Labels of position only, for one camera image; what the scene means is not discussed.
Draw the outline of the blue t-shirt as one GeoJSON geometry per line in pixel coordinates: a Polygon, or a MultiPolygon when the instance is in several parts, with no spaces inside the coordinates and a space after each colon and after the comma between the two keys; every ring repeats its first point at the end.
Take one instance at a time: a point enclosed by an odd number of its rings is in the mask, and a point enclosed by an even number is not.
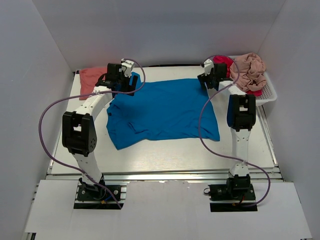
{"type": "Polygon", "coordinates": [[[142,140],[198,138],[220,133],[208,92],[195,78],[137,82],[134,96],[118,94],[107,108],[107,131],[117,150],[142,140]]]}

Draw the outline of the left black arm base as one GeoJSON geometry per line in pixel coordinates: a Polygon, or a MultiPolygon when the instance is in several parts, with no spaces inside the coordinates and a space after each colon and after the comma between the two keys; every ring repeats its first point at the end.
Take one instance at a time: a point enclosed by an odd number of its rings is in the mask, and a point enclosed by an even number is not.
{"type": "MultiPolygon", "coordinates": [[[[120,206],[124,205],[127,187],[124,185],[107,185],[106,186],[119,202],[120,206]]],[[[111,194],[102,189],[100,192],[87,189],[83,184],[78,184],[75,200],[73,204],[75,210],[120,210],[111,194]]]]}

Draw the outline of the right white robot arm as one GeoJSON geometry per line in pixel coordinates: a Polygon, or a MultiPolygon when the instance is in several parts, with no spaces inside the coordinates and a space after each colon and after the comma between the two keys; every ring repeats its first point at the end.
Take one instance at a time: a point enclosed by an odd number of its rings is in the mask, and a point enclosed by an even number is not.
{"type": "Polygon", "coordinates": [[[197,76],[201,89],[224,92],[228,99],[226,122],[232,137],[232,159],[236,161],[229,169],[229,177],[246,178],[249,176],[249,138],[256,123],[256,97],[243,92],[227,78],[225,63],[207,59],[201,67],[204,73],[197,76]]]}

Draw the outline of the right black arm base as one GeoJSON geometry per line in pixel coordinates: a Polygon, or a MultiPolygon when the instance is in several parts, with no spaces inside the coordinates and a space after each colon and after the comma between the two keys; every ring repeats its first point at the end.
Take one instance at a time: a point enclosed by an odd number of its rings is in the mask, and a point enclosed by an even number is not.
{"type": "Polygon", "coordinates": [[[203,190],[209,197],[211,213],[257,212],[256,195],[251,184],[246,190],[228,192],[226,184],[210,184],[203,190]]]}

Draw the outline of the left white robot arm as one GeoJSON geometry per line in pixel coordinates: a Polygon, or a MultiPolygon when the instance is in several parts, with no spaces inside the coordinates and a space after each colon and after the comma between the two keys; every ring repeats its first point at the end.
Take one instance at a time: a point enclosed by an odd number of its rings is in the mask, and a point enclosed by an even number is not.
{"type": "Polygon", "coordinates": [[[66,111],[62,116],[62,145],[76,160],[83,171],[82,181],[88,185],[100,183],[103,178],[94,154],[97,146],[95,120],[119,92],[134,95],[138,82],[138,76],[132,73],[134,66],[131,59],[109,63],[106,73],[97,79],[92,95],[76,110],[66,111]]]}

